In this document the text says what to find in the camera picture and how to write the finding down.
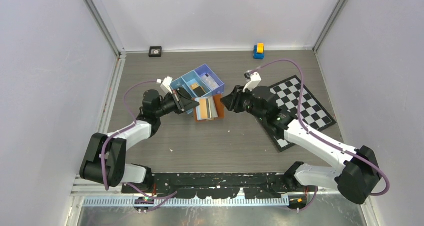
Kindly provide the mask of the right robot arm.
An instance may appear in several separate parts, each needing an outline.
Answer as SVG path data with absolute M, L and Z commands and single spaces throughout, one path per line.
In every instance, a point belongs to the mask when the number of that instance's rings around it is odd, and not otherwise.
M 295 162 L 285 172 L 285 184 L 291 191 L 323 187 L 338 190 L 350 202 L 362 205 L 383 177 L 371 148 L 346 145 L 306 125 L 294 113 L 279 108 L 276 95 L 266 86 L 249 90 L 237 85 L 220 101 L 228 111 L 254 116 L 266 130 L 328 163 L 323 167 Z

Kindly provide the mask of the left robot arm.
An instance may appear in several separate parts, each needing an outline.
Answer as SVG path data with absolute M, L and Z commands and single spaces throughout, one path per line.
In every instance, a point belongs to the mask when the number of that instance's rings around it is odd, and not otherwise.
M 148 193 L 154 185 L 152 170 L 147 166 L 127 163 L 127 151 L 152 138 L 161 126 L 161 117 L 171 113 L 180 115 L 199 105 L 182 87 L 171 90 L 165 96 L 157 90 L 147 90 L 135 122 L 112 133 L 98 132 L 91 136 L 79 176 L 102 184 L 106 189 L 134 183 L 141 193 Z

